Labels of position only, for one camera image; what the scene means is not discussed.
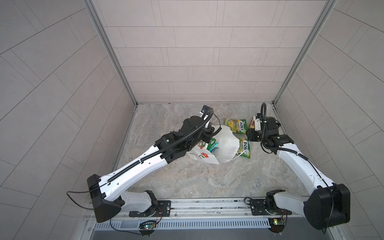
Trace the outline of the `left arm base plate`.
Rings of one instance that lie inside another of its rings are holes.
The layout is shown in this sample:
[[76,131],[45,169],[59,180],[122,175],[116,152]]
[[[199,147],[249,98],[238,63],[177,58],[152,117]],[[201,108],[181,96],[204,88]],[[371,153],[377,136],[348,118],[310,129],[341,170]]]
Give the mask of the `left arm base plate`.
[[129,212],[129,217],[169,217],[171,210],[171,201],[169,200],[157,200],[157,205],[152,204],[148,210],[141,212],[131,211]]

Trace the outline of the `orange Fox's candy packet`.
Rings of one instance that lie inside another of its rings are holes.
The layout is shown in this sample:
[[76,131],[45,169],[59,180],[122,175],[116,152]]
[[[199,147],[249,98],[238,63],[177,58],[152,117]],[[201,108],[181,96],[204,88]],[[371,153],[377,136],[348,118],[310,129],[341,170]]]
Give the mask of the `orange Fox's candy packet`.
[[255,127],[256,127],[255,121],[256,121],[256,116],[253,116],[252,120],[248,126],[248,129],[255,129]]

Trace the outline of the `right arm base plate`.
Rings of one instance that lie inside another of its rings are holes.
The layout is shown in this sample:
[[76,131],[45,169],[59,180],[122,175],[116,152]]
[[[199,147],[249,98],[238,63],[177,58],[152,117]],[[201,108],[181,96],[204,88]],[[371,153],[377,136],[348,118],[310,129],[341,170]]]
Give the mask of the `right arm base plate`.
[[245,198],[245,204],[250,207],[253,216],[285,216],[293,214],[291,211],[279,208],[269,209],[266,205],[265,199]]

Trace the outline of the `white floral paper bag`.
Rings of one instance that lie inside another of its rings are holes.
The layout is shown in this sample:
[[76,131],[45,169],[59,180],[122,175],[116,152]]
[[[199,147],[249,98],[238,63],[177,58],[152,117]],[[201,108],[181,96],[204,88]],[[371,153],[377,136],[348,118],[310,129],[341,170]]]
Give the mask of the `white floral paper bag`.
[[194,148],[187,152],[187,156],[191,160],[215,165],[227,163],[239,156],[240,141],[235,137],[229,127],[222,126],[222,130],[212,139],[216,139],[219,143],[213,153],[207,150],[209,143],[200,141]]

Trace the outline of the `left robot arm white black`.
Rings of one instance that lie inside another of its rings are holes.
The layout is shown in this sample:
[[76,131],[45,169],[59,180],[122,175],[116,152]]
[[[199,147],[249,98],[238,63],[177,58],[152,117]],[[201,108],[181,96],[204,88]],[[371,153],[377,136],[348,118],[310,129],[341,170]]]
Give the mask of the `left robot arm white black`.
[[200,141],[208,143],[215,129],[212,114],[185,119],[181,129],[163,135],[146,152],[124,167],[104,176],[88,177],[93,211],[98,223],[111,220],[121,211],[137,212],[151,217],[159,206],[152,191],[129,193],[133,184],[153,171],[182,158]]

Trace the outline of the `green Fox's candy packet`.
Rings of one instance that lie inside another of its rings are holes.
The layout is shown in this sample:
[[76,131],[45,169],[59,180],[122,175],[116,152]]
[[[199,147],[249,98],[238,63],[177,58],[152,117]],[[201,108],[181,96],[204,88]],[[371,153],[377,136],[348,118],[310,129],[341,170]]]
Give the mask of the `green Fox's candy packet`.
[[229,127],[234,134],[246,134],[248,125],[246,119],[224,119],[224,125]]
[[247,139],[239,138],[240,141],[240,147],[238,150],[238,155],[241,157],[245,157],[250,159],[251,158],[251,148],[250,143]]

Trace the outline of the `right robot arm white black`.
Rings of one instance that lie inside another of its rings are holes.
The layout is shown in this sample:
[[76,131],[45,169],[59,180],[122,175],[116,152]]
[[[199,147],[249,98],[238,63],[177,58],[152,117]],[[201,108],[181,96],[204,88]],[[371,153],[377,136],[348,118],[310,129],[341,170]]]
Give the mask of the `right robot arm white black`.
[[336,184],[302,154],[288,135],[279,133],[280,123],[273,117],[257,114],[247,130],[248,140],[280,157],[298,176],[309,196],[300,197],[284,190],[269,191],[264,206],[271,214],[293,212],[307,219],[317,230],[346,224],[351,219],[351,193]]

